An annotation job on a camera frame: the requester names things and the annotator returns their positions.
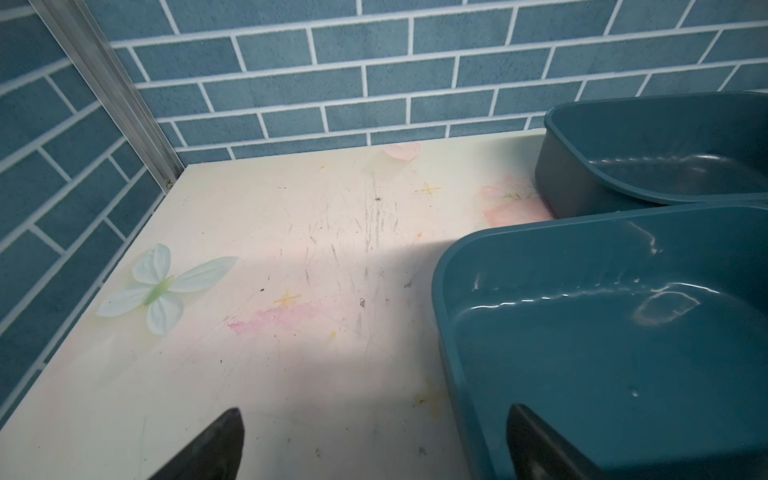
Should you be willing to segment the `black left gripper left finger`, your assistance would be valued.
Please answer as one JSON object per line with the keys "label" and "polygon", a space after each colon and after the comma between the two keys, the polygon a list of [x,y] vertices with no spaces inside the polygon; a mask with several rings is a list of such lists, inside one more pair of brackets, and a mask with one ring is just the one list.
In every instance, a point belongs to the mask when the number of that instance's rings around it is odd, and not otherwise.
{"label": "black left gripper left finger", "polygon": [[230,408],[160,468],[151,480],[235,480],[242,460],[245,428],[238,408]]}

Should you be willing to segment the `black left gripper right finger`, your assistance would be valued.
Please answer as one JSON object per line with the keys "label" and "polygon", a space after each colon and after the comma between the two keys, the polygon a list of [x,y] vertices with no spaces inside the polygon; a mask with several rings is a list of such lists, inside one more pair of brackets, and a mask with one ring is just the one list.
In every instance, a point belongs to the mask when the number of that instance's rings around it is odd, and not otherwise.
{"label": "black left gripper right finger", "polygon": [[506,438],[517,479],[607,479],[606,473],[522,404],[513,404]]}

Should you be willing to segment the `near teal plastic bin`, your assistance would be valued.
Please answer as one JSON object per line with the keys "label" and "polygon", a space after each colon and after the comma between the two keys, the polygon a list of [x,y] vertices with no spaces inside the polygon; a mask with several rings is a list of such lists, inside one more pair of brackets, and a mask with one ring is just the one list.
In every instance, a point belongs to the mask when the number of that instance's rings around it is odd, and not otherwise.
{"label": "near teal plastic bin", "polygon": [[616,479],[767,475],[767,207],[697,203],[496,228],[432,303],[470,474],[515,475],[522,404]]}

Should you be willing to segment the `teal plastic bin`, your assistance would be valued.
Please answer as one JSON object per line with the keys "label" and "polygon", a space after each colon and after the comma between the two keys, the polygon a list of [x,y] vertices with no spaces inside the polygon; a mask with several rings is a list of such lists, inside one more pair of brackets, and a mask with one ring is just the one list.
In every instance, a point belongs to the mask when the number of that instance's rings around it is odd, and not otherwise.
{"label": "teal plastic bin", "polygon": [[515,475],[522,404],[616,479],[767,475],[767,207],[697,203],[496,228],[432,303],[470,474]]}
{"label": "teal plastic bin", "polygon": [[767,96],[718,92],[552,108],[535,168],[559,218],[767,199]]}

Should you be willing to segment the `far teal plastic bin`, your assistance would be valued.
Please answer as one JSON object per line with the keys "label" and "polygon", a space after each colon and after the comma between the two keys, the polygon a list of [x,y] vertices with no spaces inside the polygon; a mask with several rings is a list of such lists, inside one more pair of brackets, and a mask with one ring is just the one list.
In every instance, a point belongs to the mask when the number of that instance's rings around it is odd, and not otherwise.
{"label": "far teal plastic bin", "polygon": [[535,168],[559,218],[767,199],[767,96],[718,92],[552,108]]}

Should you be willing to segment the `aluminium corner post left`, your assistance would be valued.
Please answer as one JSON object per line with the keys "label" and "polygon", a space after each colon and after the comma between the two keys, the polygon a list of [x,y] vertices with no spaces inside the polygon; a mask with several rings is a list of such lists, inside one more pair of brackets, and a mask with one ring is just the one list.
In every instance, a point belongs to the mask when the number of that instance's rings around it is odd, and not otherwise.
{"label": "aluminium corner post left", "polygon": [[30,4],[160,188],[169,192],[184,166],[86,4]]}

